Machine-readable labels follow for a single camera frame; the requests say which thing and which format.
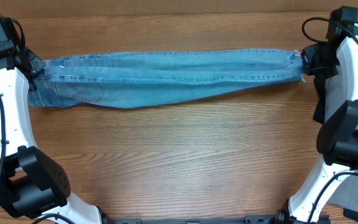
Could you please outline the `light blue denim jeans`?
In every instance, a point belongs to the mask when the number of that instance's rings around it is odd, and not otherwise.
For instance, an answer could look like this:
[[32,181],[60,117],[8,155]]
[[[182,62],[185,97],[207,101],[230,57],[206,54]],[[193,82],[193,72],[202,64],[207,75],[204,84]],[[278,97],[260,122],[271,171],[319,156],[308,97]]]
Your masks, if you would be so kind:
[[113,108],[167,105],[257,86],[297,82],[296,50],[113,52],[50,59],[29,92],[33,107],[89,103]]

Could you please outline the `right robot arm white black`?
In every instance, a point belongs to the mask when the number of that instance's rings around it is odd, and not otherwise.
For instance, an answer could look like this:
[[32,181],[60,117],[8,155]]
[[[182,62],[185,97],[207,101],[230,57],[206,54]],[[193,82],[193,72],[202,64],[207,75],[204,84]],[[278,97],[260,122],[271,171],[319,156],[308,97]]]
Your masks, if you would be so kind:
[[321,124],[319,156],[301,188],[275,215],[247,216],[246,223],[329,223],[321,210],[346,178],[358,175],[358,10],[333,10],[326,38],[314,40],[301,57],[319,96],[314,112]]

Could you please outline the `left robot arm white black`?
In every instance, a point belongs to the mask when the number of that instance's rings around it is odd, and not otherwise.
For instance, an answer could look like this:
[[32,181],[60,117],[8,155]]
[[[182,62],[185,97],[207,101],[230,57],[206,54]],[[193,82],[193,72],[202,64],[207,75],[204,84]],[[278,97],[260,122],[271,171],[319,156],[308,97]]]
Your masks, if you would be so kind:
[[28,94],[45,63],[25,44],[21,25],[0,17],[0,207],[34,223],[109,223],[71,191],[63,167],[36,144]]

